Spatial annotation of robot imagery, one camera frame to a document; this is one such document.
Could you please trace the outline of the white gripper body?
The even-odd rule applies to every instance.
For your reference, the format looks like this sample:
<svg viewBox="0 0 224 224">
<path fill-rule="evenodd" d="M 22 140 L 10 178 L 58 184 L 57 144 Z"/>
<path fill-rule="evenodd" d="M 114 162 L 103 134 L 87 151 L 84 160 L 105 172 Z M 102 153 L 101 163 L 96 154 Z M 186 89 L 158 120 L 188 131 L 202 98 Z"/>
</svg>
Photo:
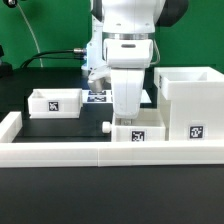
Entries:
<svg viewBox="0 0 224 224">
<path fill-rule="evenodd" d="M 110 75 L 115 117 L 135 119 L 140 109 L 145 70 L 112 69 Z"/>
</svg>

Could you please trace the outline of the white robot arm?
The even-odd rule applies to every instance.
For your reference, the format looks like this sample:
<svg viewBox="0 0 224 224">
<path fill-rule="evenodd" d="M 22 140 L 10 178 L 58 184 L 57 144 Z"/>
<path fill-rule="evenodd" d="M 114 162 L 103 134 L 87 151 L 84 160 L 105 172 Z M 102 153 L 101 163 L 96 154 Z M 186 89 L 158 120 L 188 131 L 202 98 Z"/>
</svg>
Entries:
<svg viewBox="0 0 224 224">
<path fill-rule="evenodd" d="M 117 118 L 138 116 L 145 70 L 160 57 L 155 28 L 173 26 L 188 5 L 189 0 L 90 0 L 92 37 L 82 68 L 91 90 L 111 83 Z"/>
</svg>

